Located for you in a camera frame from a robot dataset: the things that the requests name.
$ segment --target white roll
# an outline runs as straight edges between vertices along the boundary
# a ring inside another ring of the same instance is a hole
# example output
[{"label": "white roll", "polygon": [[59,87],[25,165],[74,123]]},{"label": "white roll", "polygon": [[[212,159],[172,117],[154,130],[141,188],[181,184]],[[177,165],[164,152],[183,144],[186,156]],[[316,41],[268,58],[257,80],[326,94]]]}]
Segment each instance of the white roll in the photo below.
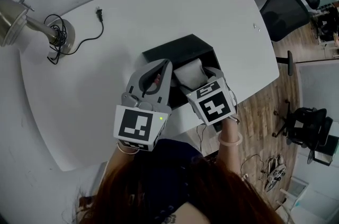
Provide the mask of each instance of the white roll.
[{"label": "white roll", "polygon": [[47,36],[40,31],[30,29],[26,25],[17,36],[13,46],[19,49],[24,59],[36,65],[47,59],[49,52]]},{"label": "white roll", "polygon": [[182,85],[185,85],[191,90],[196,90],[205,85],[208,79],[203,71],[199,58],[174,70],[174,74]]}]

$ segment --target black cable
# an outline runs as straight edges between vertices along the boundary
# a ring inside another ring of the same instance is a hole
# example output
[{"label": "black cable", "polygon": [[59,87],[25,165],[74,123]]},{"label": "black cable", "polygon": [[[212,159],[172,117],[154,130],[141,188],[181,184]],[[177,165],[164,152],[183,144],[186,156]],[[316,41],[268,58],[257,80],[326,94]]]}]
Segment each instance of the black cable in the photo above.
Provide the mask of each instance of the black cable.
[{"label": "black cable", "polygon": [[240,167],[240,174],[241,174],[241,175],[243,174],[243,171],[242,171],[243,165],[244,165],[248,160],[250,160],[252,157],[254,157],[254,156],[259,156],[259,160],[260,160],[260,162],[263,164],[263,166],[261,167],[260,170],[262,170],[262,169],[264,168],[265,164],[264,164],[264,162],[261,160],[260,155],[259,155],[259,154],[254,154],[254,155],[252,155],[250,158],[246,159],[246,160],[242,163],[242,165],[241,165],[241,167]]},{"label": "black cable", "polygon": [[100,22],[101,23],[101,26],[102,26],[102,30],[101,30],[101,33],[95,37],[95,38],[89,38],[89,39],[84,39],[83,41],[81,41],[78,45],[78,47],[76,48],[76,50],[74,52],[71,52],[71,53],[63,53],[63,52],[60,52],[61,54],[65,55],[65,56],[70,56],[70,55],[73,55],[77,52],[77,50],[79,50],[81,44],[83,44],[84,42],[86,41],[89,41],[89,40],[97,40],[98,38],[101,37],[102,33],[104,32],[104,23],[103,22]]},{"label": "black cable", "polygon": [[198,126],[196,128],[197,135],[198,135],[198,138],[199,138],[199,141],[200,141],[200,152],[201,152],[201,144],[202,144],[202,141],[203,141],[203,132],[205,131],[206,127],[207,127],[207,125],[205,124],[205,128],[203,128],[202,133],[201,133],[201,138],[200,138],[200,136],[198,134]]},{"label": "black cable", "polygon": [[101,33],[100,33],[97,37],[95,37],[95,38],[88,38],[88,39],[84,39],[83,41],[81,41],[81,42],[79,43],[78,47],[76,48],[76,50],[75,50],[74,52],[72,52],[72,53],[63,53],[63,52],[61,52],[61,48],[62,48],[63,45],[65,45],[65,43],[66,43],[66,41],[67,41],[67,36],[68,36],[68,35],[67,35],[66,26],[65,26],[65,23],[64,23],[64,21],[63,21],[63,18],[61,18],[61,17],[60,17],[59,15],[57,15],[57,14],[50,14],[50,15],[48,15],[48,16],[46,17],[46,19],[44,20],[43,23],[45,24],[46,20],[47,20],[49,17],[51,17],[51,16],[56,16],[57,18],[59,18],[59,19],[61,20],[61,28],[60,28],[58,25],[56,25],[56,24],[53,24],[53,25],[51,26],[51,28],[53,28],[54,30],[57,31],[57,37],[56,37],[56,39],[55,39],[54,42],[49,42],[51,45],[53,45],[53,47],[50,46],[50,48],[51,48],[53,51],[57,52],[57,54],[56,54],[56,56],[55,56],[54,58],[47,57],[47,59],[48,59],[52,64],[56,65],[56,64],[59,62],[60,55],[65,55],[65,56],[73,55],[73,54],[75,54],[75,53],[77,52],[77,50],[79,50],[80,46],[81,46],[84,42],[89,41],[89,40],[96,40],[96,39],[100,38],[101,35],[102,35],[103,32],[104,32],[104,23],[103,23],[103,19],[102,19],[102,10],[101,10],[101,9],[97,9],[97,10],[96,10],[96,15],[97,15],[97,17],[98,17],[98,19],[99,19],[99,21],[100,21],[100,23],[101,23],[101,26],[102,26]]}]

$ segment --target white table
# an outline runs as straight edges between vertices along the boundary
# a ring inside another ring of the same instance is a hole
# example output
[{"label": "white table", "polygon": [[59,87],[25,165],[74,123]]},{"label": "white table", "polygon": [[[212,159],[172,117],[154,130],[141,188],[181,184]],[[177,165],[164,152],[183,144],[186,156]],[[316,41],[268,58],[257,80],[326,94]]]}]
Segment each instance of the white table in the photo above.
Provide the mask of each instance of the white table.
[{"label": "white table", "polygon": [[[115,106],[130,75],[145,63],[143,51],[195,34],[214,47],[239,102],[279,76],[254,0],[94,0],[63,16],[75,28],[75,42],[99,34],[97,6],[103,9],[101,38],[84,43],[57,66],[21,59],[35,121],[63,171],[110,158]],[[186,104],[173,111],[167,135],[198,124]]]}]

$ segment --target cable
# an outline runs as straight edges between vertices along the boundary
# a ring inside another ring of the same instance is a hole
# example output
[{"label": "cable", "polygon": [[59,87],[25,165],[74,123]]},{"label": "cable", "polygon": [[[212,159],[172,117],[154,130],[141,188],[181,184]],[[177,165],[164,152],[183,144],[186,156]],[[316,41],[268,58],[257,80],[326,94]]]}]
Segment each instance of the cable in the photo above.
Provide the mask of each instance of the cable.
[{"label": "cable", "polygon": [[200,138],[200,136],[199,136],[199,134],[198,134],[198,126],[197,126],[197,128],[196,128],[196,131],[197,131],[197,135],[198,135],[198,138],[199,138],[199,141],[200,141],[200,152],[201,152],[201,145],[202,145],[202,140],[203,140],[203,132],[205,131],[207,125],[205,124],[205,128],[203,128],[203,130],[202,130],[201,138]]},{"label": "cable", "polygon": [[260,160],[260,162],[263,164],[263,166],[261,167],[261,171],[262,171],[262,169],[263,169],[263,167],[265,166],[265,163],[261,160],[261,157],[260,157],[260,155],[259,154],[254,154],[254,155],[252,155],[250,158],[247,158],[245,161],[243,161],[243,163],[242,163],[242,165],[241,165],[241,167],[240,167],[240,174],[241,175],[243,175],[243,165],[248,161],[248,160],[250,160],[252,157],[254,157],[254,156],[259,156],[259,160]]},{"label": "cable", "polygon": [[235,95],[235,93],[233,92],[233,90],[230,89],[230,87],[227,85],[226,80],[225,80],[225,84],[226,84],[228,90],[231,91],[232,94],[233,94],[233,96],[234,96],[234,101],[235,101],[235,112],[236,112],[236,114],[237,114],[237,116],[238,116],[238,99],[237,99],[237,96]]},{"label": "cable", "polygon": [[78,47],[76,48],[76,50],[75,50],[74,52],[71,52],[71,53],[63,53],[63,52],[60,52],[60,53],[62,53],[62,54],[65,55],[65,56],[74,55],[74,54],[77,52],[77,50],[79,50],[81,44],[83,44],[84,42],[89,41],[89,40],[97,40],[98,38],[101,37],[102,33],[104,32],[104,23],[103,23],[103,22],[101,22],[101,26],[102,26],[101,33],[100,33],[97,37],[95,37],[95,38],[89,38],[89,39],[85,39],[85,40],[81,41],[81,42],[79,43]]},{"label": "cable", "polygon": [[66,31],[66,26],[65,26],[65,24],[64,24],[63,19],[62,19],[59,15],[57,15],[57,14],[50,14],[50,15],[48,15],[48,16],[46,17],[46,19],[45,19],[44,22],[43,22],[44,24],[45,24],[47,18],[49,18],[49,17],[51,17],[51,16],[56,16],[57,18],[59,18],[59,19],[61,20],[61,24],[62,24],[62,25],[61,25],[61,28],[60,28],[58,25],[56,25],[56,24],[53,24],[53,25],[51,26],[51,28],[53,28],[54,30],[56,30],[56,31],[58,32],[57,38],[55,39],[55,41],[54,41],[54,42],[50,42],[50,44],[53,45],[53,47],[50,46],[50,48],[51,48],[53,51],[57,52],[57,54],[56,54],[56,56],[55,56],[54,58],[47,57],[47,59],[48,59],[52,64],[56,65],[56,64],[59,62],[60,55],[65,55],[65,56],[73,55],[73,54],[75,54],[75,53],[79,50],[80,46],[81,46],[84,42],[90,41],[90,40],[96,40],[96,39],[98,39],[98,38],[101,37],[101,35],[102,35],[103,32],[104,32],[104,23],[103,23],[103,19],[102,19],[102,9],[98,8],[98,9],[96,10],[95,13],[96,13],[96,16],[98,17],[98,19],[99,19],[99,21],[100,21],[100,23],[101,23],[101,26],[102,26],[101,33],[100,33],[97,37],[94,37],[94,38],[88,38],[88,39],[82,40],[82,41],[79,43],[79,45],[78,45],[78,47],[76,48],[76,50],[75,50],[74,52],[72,52],[72,53],[63,53],[63,52],[61,52],[61,48],[62,48],[63,45],[65,45],[65,43],[66,43],[66,41],[67,41],[67,36],[68,36],[68,35],[67,35],[67,31]]}]

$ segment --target wrist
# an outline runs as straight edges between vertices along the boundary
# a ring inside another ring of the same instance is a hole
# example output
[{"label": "wrist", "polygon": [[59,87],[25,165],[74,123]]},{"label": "wrist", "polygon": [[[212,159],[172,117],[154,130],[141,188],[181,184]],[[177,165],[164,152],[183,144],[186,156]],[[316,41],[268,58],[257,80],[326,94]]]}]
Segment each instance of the wrist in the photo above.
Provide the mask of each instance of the wrist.
[{"label": "wrist", "polygon": [[224,142],[236,142],[238,137],[238,123],[231,119],[224,119],[222,121],[222,131],[220,134],[220,138]]},{"label": "wrist", "polygon": [[125,153],[135,153],[138,149],[134,149],[134,148],[131,148],[131,147],[127,147],[125,146],[124,144],[122,144],[120,141],[119,141],[119,145],[120,145],[120,148],[125,152]]},{"label": "wrist", "polygon": [[226,146],[226,147],[235,147],[240,145],[243,142],[243,136],[237,132],[236,137],[234,136],[226,136],[226,137],[222,137],[222,135],[220,134],[218,136],[218,141],[220,142],[220,145]]}]

